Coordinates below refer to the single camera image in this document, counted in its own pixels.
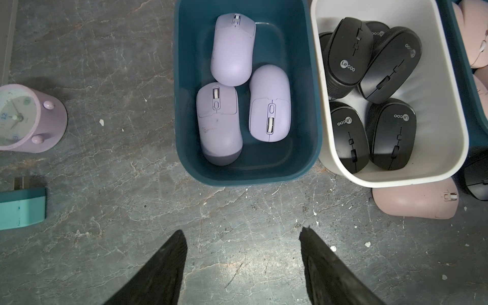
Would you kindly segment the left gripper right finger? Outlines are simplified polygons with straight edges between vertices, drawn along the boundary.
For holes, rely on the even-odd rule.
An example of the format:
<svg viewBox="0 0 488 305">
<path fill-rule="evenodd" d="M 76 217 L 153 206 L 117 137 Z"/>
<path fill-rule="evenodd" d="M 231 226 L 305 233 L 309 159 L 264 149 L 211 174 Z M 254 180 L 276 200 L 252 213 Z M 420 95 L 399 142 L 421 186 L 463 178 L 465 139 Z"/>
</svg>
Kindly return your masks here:
<svg viewBox="0 0 488 305">
<path fill-rule="evenodd" d="M 384 304 L 313 229 L 303 227 L 299 240 L 311 304 Z"/>
</svg>

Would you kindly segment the pink mouse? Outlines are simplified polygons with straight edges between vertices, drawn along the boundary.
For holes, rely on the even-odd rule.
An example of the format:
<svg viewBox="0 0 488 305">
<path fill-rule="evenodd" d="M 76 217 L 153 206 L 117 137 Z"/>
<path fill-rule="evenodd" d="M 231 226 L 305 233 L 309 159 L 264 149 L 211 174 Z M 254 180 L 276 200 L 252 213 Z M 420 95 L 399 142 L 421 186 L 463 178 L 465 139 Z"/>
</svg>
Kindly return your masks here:
<svg viewBox="0 0 488 305">
<path fill-rule="evenodd" d="M 463 31 L 464 31 L 464 16 L 463 16 L 463 11 L 462 11 L 461 7 L 457 3 L 455 3 L 455 2 L 452 2 L 452 7 L 453 7 L 454 14 L 455 14 L 455 17 L 456 17 L 457 26 L 459 27 L 459 30 L 460 30 L 460 33 L 461 33 L 461 36 L 462 36 L 463 35 Z"/>
<path fill-rule="evenodd" d="M 391 216 L 450 219 L 454 217 L 459 194 L 452 178 L 426 184 L 374 188 L 378 208 Z"/>
<path fill-rule="evenodd" d="M 479 94 L 480 103 L 484 112 L 484 116 L 488 117 L 488 66 L 477 69 L 473 74 L 475 85 L 477 87 L 477 92 Z"/>
<path fill-rule="evenodd" d="M 471 68 L 487 66 L 487 1 L 464 0 L 457 5 L 458 23 Z"/>
</svg>

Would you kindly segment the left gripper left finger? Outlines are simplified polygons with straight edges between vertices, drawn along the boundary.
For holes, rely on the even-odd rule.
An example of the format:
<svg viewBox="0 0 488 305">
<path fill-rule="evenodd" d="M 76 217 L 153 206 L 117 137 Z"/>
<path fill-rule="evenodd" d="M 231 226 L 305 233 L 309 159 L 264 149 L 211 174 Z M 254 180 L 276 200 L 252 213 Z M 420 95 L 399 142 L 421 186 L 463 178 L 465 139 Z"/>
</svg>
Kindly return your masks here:
<svg viewBox="0 0 488 305">
<path fill-rule="evenodd" d="M 106 304 L 177 304 L 188 245 L 177 230 Z"/>
</svg>

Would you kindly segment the purple mouse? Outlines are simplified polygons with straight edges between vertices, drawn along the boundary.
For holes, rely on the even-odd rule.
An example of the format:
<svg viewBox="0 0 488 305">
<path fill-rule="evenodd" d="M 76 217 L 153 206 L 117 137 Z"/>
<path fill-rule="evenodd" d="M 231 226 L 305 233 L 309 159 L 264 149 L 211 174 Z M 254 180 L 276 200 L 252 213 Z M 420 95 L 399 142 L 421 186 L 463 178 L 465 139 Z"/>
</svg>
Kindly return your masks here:
<svg viewBox="0 0 488 305">
<path fill-rule="evenodd" d="M 240 13 L 227 13 L 216 21 L 211 73 L 226 86 L 241 86 L 252 74 L 256 25 Z"/>
<path fill-rule="evenodd" d="M 291 129 L 291 87 L 286 72 L 266 64 L 250 80 L 249 131 L 258 141 L 278 142 Z"/>
<path fill-rule="evenodd" d="M 198 91 L 196 110 L 204 157 L 217 166 L 236 161 L 243 149 L 243 138 L 235 87 L 219 82 L 205 85 Z"/>
</svg>

